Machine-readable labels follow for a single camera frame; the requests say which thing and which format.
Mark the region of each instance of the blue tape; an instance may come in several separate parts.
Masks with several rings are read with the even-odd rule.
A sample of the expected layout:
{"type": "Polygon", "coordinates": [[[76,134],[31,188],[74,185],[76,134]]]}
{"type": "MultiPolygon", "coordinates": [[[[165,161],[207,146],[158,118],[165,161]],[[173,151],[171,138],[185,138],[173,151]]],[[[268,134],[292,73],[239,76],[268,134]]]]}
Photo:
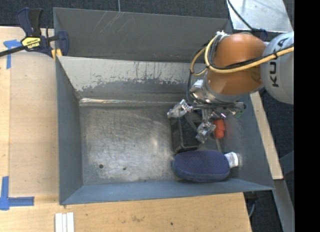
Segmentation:
{"type": "MultiPolygon", "coordinates": [[[[4,41],[3,44],[9,49],[11,48],[15,48],[15,47],[20,47],[22,44],[15,40],[9,40],[9,41],[4,41]]],[[[6,58],[6,69],[10,69],[11,68],[11,54],[8,54],[7,58],[6,58]]]]}
{"type": "Polygon", "coordinates": [[[34,196],[9,197],[9,176],[2,178],[0,210],[8,211],[10,207],[34,206],[34,196]]]}

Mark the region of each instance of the gray bin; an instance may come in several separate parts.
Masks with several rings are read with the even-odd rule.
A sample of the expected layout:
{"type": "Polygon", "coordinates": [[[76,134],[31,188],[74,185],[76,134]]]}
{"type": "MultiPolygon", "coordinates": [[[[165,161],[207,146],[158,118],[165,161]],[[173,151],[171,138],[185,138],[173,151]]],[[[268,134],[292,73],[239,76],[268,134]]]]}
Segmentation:
{"type": "MultiPolygon", "coordinates": [[[[56,61],[60,204],[274,188],[248,95],[244,114],[225,121],[223,151],[239,157],[226,180],[185,181],[171,168],[166,114],[186,96],[192,54],[229,25],[225,19],[54,9],[55,30],[70,39],[68,56],[56,61]]],[[[201,148],[216,150],[217,144],[209,140],[201,148]]]]}

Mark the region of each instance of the blue clamp handle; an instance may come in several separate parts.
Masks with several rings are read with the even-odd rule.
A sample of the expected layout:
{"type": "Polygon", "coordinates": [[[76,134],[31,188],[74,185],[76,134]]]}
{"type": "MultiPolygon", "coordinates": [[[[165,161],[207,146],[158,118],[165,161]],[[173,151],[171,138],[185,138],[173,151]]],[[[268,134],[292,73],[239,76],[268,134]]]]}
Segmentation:
{"type": "Polygon", "coordinates": [[[57,36],[53,37],[45,37],[41,35],[40,29],[40,18],[43,10],[41,8],[33,8],[30,9],[28,7],[21,9],[16,14],[16,19],[20,28],[25,32],[25,36],[27,37],[37,37],[40,38],[41,44],[35,48],[25,49],[28,52],[38,52],[46,54],[52,57],[53,48],[50,47],[51,41],[59,40],[60,49],[63,55],[67,55],[69,51],[69,38],[66,31],[59,31],[57,36]]]}

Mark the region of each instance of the red object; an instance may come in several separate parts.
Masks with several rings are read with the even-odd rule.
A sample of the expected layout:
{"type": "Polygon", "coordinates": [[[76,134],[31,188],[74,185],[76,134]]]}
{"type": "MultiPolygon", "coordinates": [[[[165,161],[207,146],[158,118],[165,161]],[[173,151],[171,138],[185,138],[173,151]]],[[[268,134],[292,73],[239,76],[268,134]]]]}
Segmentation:
{"type": "Polygon", "coordinates": [[[225,136],[225,122],[223,119],[214,120],[213,124],[216,126],[214,136],[216,139],[222,139],[225,136]]]}

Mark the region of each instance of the clamp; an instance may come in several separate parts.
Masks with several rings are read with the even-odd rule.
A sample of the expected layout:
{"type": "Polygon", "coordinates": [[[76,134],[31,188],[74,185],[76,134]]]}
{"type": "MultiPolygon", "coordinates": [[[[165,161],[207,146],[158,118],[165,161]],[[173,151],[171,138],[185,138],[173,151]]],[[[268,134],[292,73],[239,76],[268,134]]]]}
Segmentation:
{"type": "Polygon", "coordinates": [[[22,50],[27,52],[38,52],[43,53],[51,58],[53,57],[53,48],[50,46],[50,42],[59,40],[59,49],[62,55],[67,55],[69,50],[69,38],[66,31],[58,31],[57,35],[48,36],[48,28],[46,29],[46,36],[42,35],[40,29],[40,19],[43,13],[41,8],[23,8],[20,10],[16,19],[20,26],[25,32],[25,38],[20,43],[21,46],[8,49],[0,52],[0,57],[13,54],[22,50]]]}
{"type": "Polygon", "coordinates": [[[190,106],[187,104],[186,100],[183,99],[176,105],[174,105],[173,108],[171,108],[167,113],[167,118],[181,118],[183,117],[187,112],[193,111],[193,106],[190,106]]]}

